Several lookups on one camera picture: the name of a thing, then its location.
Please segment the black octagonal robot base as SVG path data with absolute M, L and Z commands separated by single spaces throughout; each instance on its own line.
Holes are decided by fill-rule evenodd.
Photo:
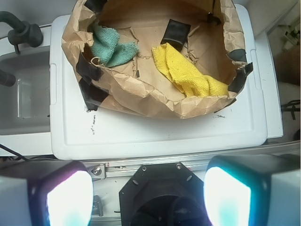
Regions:
M 124 226 L 209 226 L 204 182 L 180 162 L 142 165 L 119 192 Z

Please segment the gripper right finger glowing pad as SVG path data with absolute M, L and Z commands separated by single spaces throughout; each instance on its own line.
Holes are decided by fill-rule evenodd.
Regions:
M 205 173 L 204 201 L 214 226 L 299 226 L 301 158 L 217 155 Z

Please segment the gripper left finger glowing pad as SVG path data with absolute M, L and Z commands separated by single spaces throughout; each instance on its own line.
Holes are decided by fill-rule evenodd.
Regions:
M 79 161 L 8 161 L 0 165 L 2 226 L 87 226 L 93 182 Z

